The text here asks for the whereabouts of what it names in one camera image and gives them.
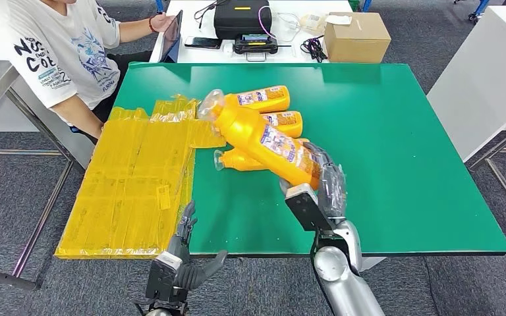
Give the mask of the person's left hand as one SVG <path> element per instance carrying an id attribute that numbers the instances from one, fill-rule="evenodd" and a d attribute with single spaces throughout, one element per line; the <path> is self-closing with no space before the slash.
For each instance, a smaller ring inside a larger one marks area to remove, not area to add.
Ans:
<path id="1" fill-rule="evenodd" d="M 149 28 L 152 32 L 165 32 L 175 19 L 174 15 L 158 13 L 149 18 Z"/>

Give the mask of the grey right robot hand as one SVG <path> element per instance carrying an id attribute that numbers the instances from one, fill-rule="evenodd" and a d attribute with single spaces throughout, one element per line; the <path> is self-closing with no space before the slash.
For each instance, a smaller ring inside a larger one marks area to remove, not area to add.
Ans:
<path id="1" fill-rule="evenodd" d="M 302 144 L 320 166 L 318 187 L 303 183 L 293 186 L 283 178 L 279 186 L 285 203 L 305 231 L 331 230 L 345 221 L 347 204 L 345 175 L 328 153 L 311 142 Z"/>

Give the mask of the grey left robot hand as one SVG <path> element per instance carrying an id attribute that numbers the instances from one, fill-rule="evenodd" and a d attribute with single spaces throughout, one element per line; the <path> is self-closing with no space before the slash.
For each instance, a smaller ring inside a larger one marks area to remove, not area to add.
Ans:
<path id="1" fill-rule="evenodd" d="M 194 290 L 205 280 L 209 279 L 222 268 L 229 254 L 227 250 L 221 250 L 214 259 L 205 265 L 193 265 L 190 262 L 190 239 L 192 230 L 198 219 L 194 216 L 196 212 L 195 202 L 189 202 L 181 215 L 180 221 L 174 235 L 171 237 L 167 251 L 178 257 L 181 261 L 176 268 L 173 285 L 185 290 Z"/>

